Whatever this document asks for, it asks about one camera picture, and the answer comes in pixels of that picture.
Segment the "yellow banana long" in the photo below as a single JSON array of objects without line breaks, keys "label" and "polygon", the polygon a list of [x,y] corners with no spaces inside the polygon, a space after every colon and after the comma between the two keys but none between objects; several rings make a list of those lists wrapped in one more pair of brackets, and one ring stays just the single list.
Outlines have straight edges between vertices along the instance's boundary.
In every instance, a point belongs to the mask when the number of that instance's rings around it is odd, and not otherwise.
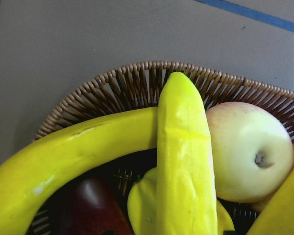
[{"label": "yellow banana long", "polygon": [[210,131],[199,91],[181,72],[160,94],[156,187],[158,235],[217,234]]}]

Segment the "yellow banana basket edge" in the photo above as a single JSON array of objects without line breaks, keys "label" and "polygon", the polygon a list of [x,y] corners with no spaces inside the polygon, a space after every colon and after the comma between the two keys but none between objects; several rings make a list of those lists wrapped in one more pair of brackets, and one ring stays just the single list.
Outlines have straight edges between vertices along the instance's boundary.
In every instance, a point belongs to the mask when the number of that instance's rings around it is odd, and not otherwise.
[{"label": "yellow banana basket edge", "polygon": [[0,166],[0,235],[24,235],[60,187],[118,157],[157,143],[156,107],[94,118],[53,132]]}]

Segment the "small yellow banana piece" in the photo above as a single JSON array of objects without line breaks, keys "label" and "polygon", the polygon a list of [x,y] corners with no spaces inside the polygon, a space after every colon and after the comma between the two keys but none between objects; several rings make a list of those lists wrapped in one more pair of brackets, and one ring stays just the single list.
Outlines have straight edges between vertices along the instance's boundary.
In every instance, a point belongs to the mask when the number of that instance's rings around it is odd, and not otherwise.
[{"label": "small yellow banana piece", "polygon": [[[128,217],[136,235],[156,234],[156,178],[152,168],[131,188],[127,200]],[[233,221],[227,210],[217,201],[218,234],[235,235]]]}]

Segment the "red mango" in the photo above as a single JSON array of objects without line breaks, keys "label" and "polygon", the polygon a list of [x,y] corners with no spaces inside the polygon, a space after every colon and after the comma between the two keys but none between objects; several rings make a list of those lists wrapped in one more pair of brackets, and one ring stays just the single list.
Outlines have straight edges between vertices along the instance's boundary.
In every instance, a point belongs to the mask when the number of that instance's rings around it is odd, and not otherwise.
[{"label": "red mango", "polygon": [[99,176],[72,181],[49,205],[53,235],[132,235],[131,225],[107,182]]}]

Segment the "pale yellow-pink apple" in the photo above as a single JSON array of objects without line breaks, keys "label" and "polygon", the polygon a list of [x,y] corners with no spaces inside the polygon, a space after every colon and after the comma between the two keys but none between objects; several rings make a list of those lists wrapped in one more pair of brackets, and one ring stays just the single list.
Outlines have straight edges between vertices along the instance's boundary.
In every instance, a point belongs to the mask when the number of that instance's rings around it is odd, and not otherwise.
[{"label": "pale yellow-pink apple", "polygon": [[253,203],[275,192],[294,162],[292,141],[281,122],[244,102],[218,104],[206,117],[217,197]]}]

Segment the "yellow banana far side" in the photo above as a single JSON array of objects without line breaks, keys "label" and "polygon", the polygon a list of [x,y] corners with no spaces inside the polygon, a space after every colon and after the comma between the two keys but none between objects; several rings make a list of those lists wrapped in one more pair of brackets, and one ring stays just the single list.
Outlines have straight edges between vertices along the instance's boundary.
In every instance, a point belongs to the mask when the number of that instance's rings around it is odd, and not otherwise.
[{"label": "yellow banana far side", "polygon": [[294,235],[294,168],[247,234]]}]

